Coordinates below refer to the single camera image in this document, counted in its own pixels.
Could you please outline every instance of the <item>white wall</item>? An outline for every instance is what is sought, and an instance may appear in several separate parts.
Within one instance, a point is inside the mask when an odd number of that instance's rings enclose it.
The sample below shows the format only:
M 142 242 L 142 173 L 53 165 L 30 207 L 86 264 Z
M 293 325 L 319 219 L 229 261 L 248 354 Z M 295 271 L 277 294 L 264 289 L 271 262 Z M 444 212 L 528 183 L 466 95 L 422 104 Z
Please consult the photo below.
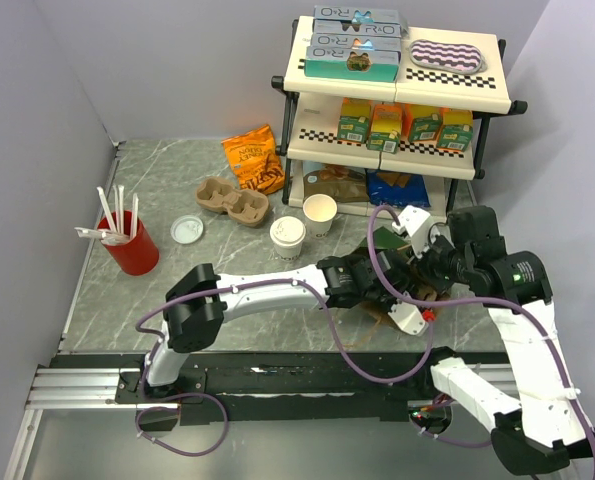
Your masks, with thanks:
M 113 140 L 277 135 L 290 25 L 313 0 L 35 0 Z M 512 65 L 548 0 L 353 0 L 411 25 L 495 33 Z
M 0 478 L 56 350 L 113 148 L 36 6 L 0 0 Z
M 497 210 L 509 249 L 544 260 L 573 381 L 595 423 L 595 2 L 551 0 L 508 83 L 528 112 L 493 120 L 475 191 Z

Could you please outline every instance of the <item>marble surface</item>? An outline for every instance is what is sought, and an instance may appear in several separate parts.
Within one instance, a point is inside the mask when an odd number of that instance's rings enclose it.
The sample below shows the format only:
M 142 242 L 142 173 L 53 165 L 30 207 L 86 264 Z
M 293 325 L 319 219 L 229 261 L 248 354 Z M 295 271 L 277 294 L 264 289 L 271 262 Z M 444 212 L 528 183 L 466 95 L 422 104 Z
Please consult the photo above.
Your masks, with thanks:
M 338 215 L 325 239 L 307 240 L 302 255 L 293 262 L 277 258 L 268 235 L 275 218 L 300 209 L 281 203 L 281 193 L 270 196 L 272 213 L 264 224 L 251 229 L 202 210 L 194 191 L 211 175 L 234 179 L 221 144 L 216 140 L 134 140 L 122 145 L 116 183 L 126 186 L 126 196 L 139 194 L 140 217 L 155 244 L 160 260 L 150 273 L 131 277 L 123 273 L 103 246 L 97 243 L 90 257 L 76 299 L 74 313 L 62 343 L 63 351 L 146 350 L 153 337 L 135 331 L 137 319 L 159 306 L 165 293 L 194 265 L 212 262 L 217 273 L 256 274 L 292 270 L 327 255 L 350 253 L 366 235 L 367 219 Z M 470 205 L 465 182 L 460 182 L 456 206 Z M 202 238 L 179 245 L 170 226 L 181 215 L 197 215 L 204 222 Z M 453 297 L 468 295 L 456 287 Z M 159 326 L 161 317 L 152 325 Z M 342 340 L 354 350 L 424 350 L 426 339 L 411 337 L 375 321 L 359 308 L 335 311 Z M 499 334 L 479 305 L 444 309 L 435 327 L 435 345 L 459 351 L 503 351 Z M 251 315 L 225 324 L 213 350 L 326 351 L 335 348 L 323 312 L 283 310 Z

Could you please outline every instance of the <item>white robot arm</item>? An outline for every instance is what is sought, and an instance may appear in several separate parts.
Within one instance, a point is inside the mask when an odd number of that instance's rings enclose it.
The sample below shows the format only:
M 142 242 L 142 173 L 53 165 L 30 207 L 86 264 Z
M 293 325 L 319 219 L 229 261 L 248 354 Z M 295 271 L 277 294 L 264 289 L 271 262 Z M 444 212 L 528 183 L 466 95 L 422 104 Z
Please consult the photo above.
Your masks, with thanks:
M 399 292 L 411 292 L 422 279 L 439 293 L 462 283 L 482 297 L 506 347 L 519 399 L 487 383 L 454 352 L 432 357 L 429 369 L 434 388 L 458 401 L 491 433 L 497 456 L 511 473 L 555 471 L 571 458 L 590 456 L 587 432 L 571 404 L 579 392 L 564 388 L 549 350 L 549 345 L 554 345 L 561 356 L 554 302 L 543 264 L 530 252 L 506 253 L 494 211 L 487 207 L 451 212 L 447 227 L 450 240 L 427 212 L 404 209 L 393 230 L 410 236 L 412 253 L 402 258 L 399 251 L 382 250 L 378 263 Z M 278 279 L 290 283 L 263 283 Z M 317 307 L 317 300 L 297 281 L 313 287 L 328 307 L 351 308 L 370 300 L 389 312 L 402 330 L 420 334 L 425 328 L 419 310 L 394 298 L 370 261 L 359 255 L 327 257 L 297 270 L 254 276 L 216 275 L 212 265 L 203 264 L 175 285 L 167 300 L 206 290 L 221 293 L 164 311 L 165 339 L 147 372 L 148 385 L 174 383 L 188 355 L 210 346 L 223 322 L 269 310 Z M 262 285 L 245 290 L 237 287 L 256 282 Z M 547 337 L 523 315 L 507 308 L 490 308 L 487 298 L 489 302 L 492 298 L 521 305 L 538 319 Z

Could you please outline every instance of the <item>orange chip bag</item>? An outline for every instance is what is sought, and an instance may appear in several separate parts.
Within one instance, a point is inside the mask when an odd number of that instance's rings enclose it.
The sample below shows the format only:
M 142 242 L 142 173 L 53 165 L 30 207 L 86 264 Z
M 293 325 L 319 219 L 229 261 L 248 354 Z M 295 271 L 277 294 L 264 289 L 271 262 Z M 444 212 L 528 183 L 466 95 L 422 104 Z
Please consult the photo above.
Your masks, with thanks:
M 269 195 L 284 186 L 286 174 L 275 154 L 270 125 L 222 141 L 228 164 L 239 186 Z

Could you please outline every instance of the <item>white shelf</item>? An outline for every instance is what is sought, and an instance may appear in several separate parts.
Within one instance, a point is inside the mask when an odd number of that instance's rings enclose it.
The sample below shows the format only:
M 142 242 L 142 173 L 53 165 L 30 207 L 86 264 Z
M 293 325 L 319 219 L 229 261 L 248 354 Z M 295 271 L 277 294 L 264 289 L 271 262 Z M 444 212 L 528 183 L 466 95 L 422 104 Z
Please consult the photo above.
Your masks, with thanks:
M 380 152 L 366 145 L 337 140 L 342 97 L 302 93 L 288 144 L 288 158 L 312 162 L 379 168 Z
M 304 59 L 312 36 L 312 25 L 313 17 L 299 17 L 284 76 L 284 88 L 287 91 L 502 114 L 508 113 L 510 109 L 511 101 L 495 35 L 410 27 L 410 36 L 403 41 L 402 61 L 396 82 L 364 82 L 307 77 L 304 74 Z M 418 67 L 410 60 L 407 48 L 411 41 L 421 38 L 475 45 L 484 54 L 488 68 L 474 75 L 460 75 Z
M 302 93 L 297 103 L 288 158 L 349 167 L 416 173 L 435 177 L 472 180 L 472 149 L 449 153 L 429 143 L 400 144 L 395 154 L 368 150 L 366 145 L 337 140 L 341 97 Z
M 290 188 L 290 197 L 288 198 L 288 205 L 291 207 L 301 208 L 304 204 L 304 169 L 300 161 L 293 164 L 293 180 Z M 446 220 L 446 187 L 444 179 L 439 177 L 424 177 L 426 184 L 426 193 L 428 194 L 428 201 L 430 208 L 426 208 L 434 217 L 435 221 Z M 337 211 L 348 215 L 369 216 L 373 213 L 375 206 L 370 202 L 353 202 L 353 203 L 338 203 Z M 380 212 L 379 218 L 390 218 L 387 212 Z
M 476 46 L 487 68 L 474 75 L 459 75 L 423 68 L 410 60 L 408 46 L 419 39 Z M 495 35 L 432 28 L 410 28 L 404 40 L 402 63 L 397 75 L 395 101 L 435 107 L 461 108 L 490 113 L 508 113 L 511 101 Z
M 475 177 L 472 145 L 464 153 L 457 153 L 438 150 L 434 142 L 408 143 L 402 140 L 399 152 L 381 154 L 379 168 L 459 180 L 472 180 Z

